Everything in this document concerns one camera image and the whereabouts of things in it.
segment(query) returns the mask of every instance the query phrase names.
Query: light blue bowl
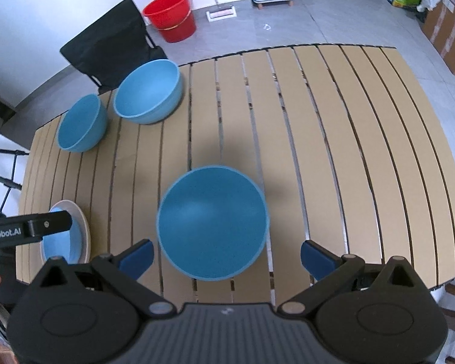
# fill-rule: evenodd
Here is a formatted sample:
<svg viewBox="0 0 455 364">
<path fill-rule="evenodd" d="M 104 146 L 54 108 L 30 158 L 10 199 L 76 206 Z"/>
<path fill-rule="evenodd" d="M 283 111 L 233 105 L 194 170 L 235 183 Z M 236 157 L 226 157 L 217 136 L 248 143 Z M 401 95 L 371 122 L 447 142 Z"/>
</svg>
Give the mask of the light blue bowl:
<svg viewBox="0 0 455 364">
<path fill-rule="evenodd" d="M 140 124 L 165 119 L 182 98 L 182 75 L 170 60 L 153 60 L 131 72 L 121 83 L 113 106 L 122 118 Z"/>
<path fill-rule="evenodd" d="M 101 100 L 96 94 L 88 94 L 66 113 L 57 131 L 57 144 L 69 152 L 85 152 L 103 138 L 107 124 Z"/>
<path fill-rule="evenodd" d="M 59 207 L 54 207 L 51 212 L 62 211 Z M 77 264 L 83 249 L 83 236 L 77 221 L 71 217 L 73 224 L 68 231 L 46 235 L 42 239 L 42 256 L 45 260 L 52 256 L 62 256 L 69 264 Z"/>
<path fill-rule="evenodd" d="M 260 255 L 270 224 L 261 190 L 235 169 L 213 165 L 179 178 L 157 214 L 163 254 L 181 272 L 220 281 Z"/>
</svg>

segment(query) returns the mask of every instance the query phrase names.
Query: wooden slatted table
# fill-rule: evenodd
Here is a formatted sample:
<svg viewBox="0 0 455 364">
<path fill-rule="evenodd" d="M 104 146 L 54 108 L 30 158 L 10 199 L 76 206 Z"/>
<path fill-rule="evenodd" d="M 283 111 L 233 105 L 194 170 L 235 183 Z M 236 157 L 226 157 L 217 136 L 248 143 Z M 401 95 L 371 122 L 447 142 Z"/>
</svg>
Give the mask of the wooden slatted table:
<svg viewBox="0 0 455 364">
<path fill-rule="evenodd" d="M 342 255 L 408 258 L 429 288 L 455 277 L 455 163 L 425 93 L 391 48 L 280 47 L 184 65 L 184 96 L 164 122 L 140 126 L 101 96 L 109 126 L 94 149 L 60 150 L 61 116 L 37 130 L 20 213 L 61 199 L 83 209 L 92 256 L 142 238 L 191 168 L 224 164 L 265 192 L 266 250 L 233 280 L 193 281 L 160 250 L 140 282 L 186 301 L 280 303 L 308 287 L 300 246 L 310 237 Z M 41 267 L 38 244 L 17 248 L 17 277 Z"/>
</svg>

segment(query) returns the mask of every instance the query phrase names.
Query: red bucket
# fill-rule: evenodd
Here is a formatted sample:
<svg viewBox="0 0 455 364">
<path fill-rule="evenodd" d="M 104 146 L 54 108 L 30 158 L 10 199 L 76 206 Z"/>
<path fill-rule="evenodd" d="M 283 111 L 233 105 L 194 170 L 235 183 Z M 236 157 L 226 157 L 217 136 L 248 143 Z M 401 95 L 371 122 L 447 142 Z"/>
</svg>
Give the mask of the red bucket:
<svg viewBox="0 0 455 364">
<path fill-rule="evenodd" d="M 145 8 L 148 17 L 167 42 L 179 42 L 195 32 L 189 0 L 153 0 Z"/>
</svg>

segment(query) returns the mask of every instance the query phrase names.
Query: black metal frame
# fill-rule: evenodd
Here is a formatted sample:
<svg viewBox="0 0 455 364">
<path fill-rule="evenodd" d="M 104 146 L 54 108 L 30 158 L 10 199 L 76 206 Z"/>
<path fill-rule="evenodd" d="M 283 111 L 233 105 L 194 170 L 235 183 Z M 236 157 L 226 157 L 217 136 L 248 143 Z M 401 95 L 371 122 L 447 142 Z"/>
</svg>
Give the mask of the black metal frame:
<svg viewBox="0 0 455 364">
<path fill-rule="evenodd" d="M 28 156 L 29 154 L 22 150 L 9 150 L 9 149 L 0 149 L 0 154 L 13 155 L 12 175 L 11 175 L 10 179 L 0 176 L 0 183 L 2 183 L 4 186 L 8 187 L 7 193 L 5 194 L 5 197 L 3 198 L 2 205 L 0 206 L 0 218 L 4 218 L 7 216 L 2 211 L 3 211 L 3 207 L 5 206 L 5 203 L 7 202 L 8 195 L 10 194 L 10 190 L 12 190 L 12 189 L 22 190 L 22 185 L 13 181 L 13 178 L 15 176 L 15 166 L 17 165 L 17 157 L 18 156 Z"/>
</svg>

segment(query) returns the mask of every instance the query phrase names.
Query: black folding chair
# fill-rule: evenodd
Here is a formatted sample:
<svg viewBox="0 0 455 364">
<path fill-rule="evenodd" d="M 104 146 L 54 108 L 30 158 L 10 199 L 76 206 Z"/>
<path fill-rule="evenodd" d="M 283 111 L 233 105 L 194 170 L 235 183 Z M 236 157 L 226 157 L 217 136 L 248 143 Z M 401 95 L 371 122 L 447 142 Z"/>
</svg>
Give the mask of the black folding chair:
<svg viewBox="0 0 455 364">
<path fill-rule="evenodd" d="M 110 9 L 64 45 L 61 54 L 97 84 L 99 94 L 116 89 L 142 64 L 167 58 L 148 35 L 133 0 Z"/>
</svg>

